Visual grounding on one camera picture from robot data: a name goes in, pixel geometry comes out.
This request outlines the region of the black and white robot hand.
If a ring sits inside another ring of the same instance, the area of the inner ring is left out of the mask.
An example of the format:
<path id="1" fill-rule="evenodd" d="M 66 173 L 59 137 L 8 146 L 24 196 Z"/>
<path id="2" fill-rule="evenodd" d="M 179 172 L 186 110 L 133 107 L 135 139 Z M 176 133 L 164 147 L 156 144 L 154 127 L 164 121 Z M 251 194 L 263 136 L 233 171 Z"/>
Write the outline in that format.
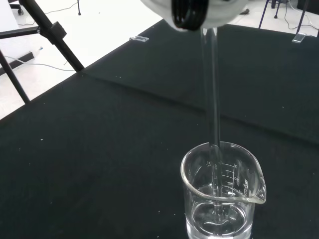
<path id="1" fill-rule="evenodd" d="M 142 3 L 177 31 L 196 31 L 226 25 L 247 0 L 143 0 Z"/>

